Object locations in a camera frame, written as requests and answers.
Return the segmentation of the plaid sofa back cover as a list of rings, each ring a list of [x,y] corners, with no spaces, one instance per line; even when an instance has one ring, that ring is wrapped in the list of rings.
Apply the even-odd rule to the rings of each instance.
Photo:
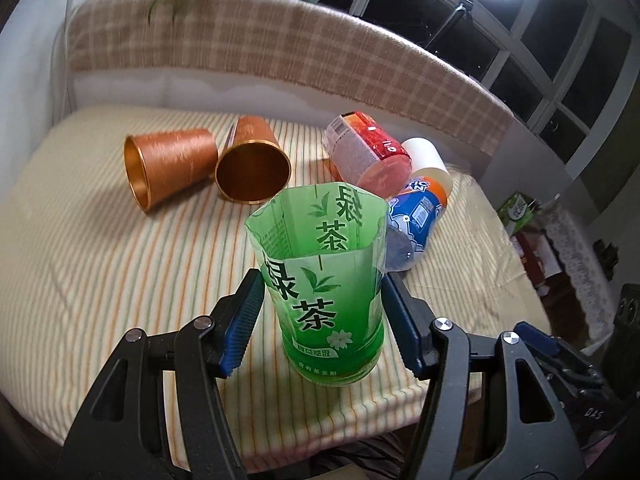
[[[87,0],[70,70],[185,68],[297,84],[495,153],[514,121],[481,84],[416,44],[300,0]]]

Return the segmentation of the green tea bottle cup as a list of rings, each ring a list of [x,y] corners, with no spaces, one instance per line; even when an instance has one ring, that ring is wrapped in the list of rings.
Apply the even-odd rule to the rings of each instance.
[[[319,385],[370,373],[384,342],[385,200],[345,182],[286,188],[245,221],[283,349]]]

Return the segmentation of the striped cushion mat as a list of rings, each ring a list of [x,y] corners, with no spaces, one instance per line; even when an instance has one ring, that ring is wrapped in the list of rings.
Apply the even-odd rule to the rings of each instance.
[[[95,106],[52,128],[1,205],[1,391],[62,443],[82,400],[127,330],[178,330],[230,294],[255,263],[250,206],[213,185],[140,210],[126,178],[127,136],[205,128],[224,143],[231,113]],[[520,258],[477,182],[454,189],[410,292],[469,333],[496,336],[549,321]],[[246,468],[261,471],[324,448],[413,424],[426,385],[387,338],[360,382],[322,387],[285,357],[272,304],[220,395]]]

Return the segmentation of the orange cup lying left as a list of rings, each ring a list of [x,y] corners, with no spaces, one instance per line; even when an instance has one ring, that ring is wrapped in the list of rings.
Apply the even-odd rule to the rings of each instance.
[[[127,136],[122,154],[131,193],[144,212],[208,180],[218,162],[216,139],[206,128]]]

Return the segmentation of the orange cup lying right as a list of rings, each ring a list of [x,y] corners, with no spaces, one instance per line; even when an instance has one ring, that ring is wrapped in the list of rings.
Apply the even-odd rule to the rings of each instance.
[[[230,202],[262,204],[286,188],[291,174],[290,159],[265,118],[240,116],[215,169],[219,194]]]

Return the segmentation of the blue bottle cup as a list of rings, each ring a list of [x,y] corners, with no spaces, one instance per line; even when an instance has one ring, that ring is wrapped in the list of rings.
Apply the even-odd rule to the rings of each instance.
[[[447,194],[435,179],[416,177],[388,206],[386,271],[405,272],[423,258],[431,232],[446,210]]]

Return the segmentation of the orange cup lying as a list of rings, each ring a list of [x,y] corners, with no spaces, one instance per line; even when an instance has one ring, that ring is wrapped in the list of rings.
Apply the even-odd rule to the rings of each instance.
[[[127,136],[122,154],[131,193],[144,212],[208,180],[218,162],[216,139],[206,128]]]
[[[265,118],[240,116],[215,169],[219,194],[230,202],[262,204],[286,188],[291,174],[290,159]]]

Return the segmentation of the white plastic cup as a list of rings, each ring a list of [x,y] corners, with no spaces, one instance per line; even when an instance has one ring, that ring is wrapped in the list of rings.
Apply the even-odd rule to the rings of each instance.
[[[424,138],[410,138],[401,143],[411,159],[410,178],[427,177],[437,181],[450,196],[454,182],[436,146]]]

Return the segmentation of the red bottle cup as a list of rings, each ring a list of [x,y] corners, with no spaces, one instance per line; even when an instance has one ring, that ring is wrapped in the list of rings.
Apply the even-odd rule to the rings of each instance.
[[[324,129],[322,145],[342,180],[388,200],[409,180],[411,158],[371,116],[350,112]]]

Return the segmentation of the green paper bag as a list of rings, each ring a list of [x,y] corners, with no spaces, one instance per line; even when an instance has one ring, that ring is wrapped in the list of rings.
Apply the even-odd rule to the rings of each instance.
[[[533,197],[514,192],[497,211],[498,217],[509,236],[517,233],[534,218],[540,203]]]

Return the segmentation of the lace covered side table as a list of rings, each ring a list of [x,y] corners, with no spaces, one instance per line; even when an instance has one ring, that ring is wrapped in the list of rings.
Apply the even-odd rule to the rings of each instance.
[[[560,202],[538,217],[563,263],[588,326],[589,343],[602,344],[613,331],[617,302],[582,222]]]

